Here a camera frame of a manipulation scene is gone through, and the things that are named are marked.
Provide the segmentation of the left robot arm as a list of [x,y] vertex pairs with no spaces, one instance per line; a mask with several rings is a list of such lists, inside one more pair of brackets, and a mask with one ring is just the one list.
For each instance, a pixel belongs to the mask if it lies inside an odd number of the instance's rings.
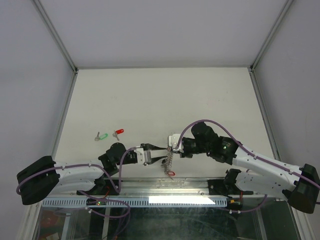
[[87,163],[65,163],[54,161],[46,155],[17,174],[16,193],[21,196],[23,205],[32,205],[52,194],[76,192],[91,196],[119,193],[119,179],[124,165],[148,166],[166,158],[168,150],[149,143],[133,148],[116,142],[97,159]]

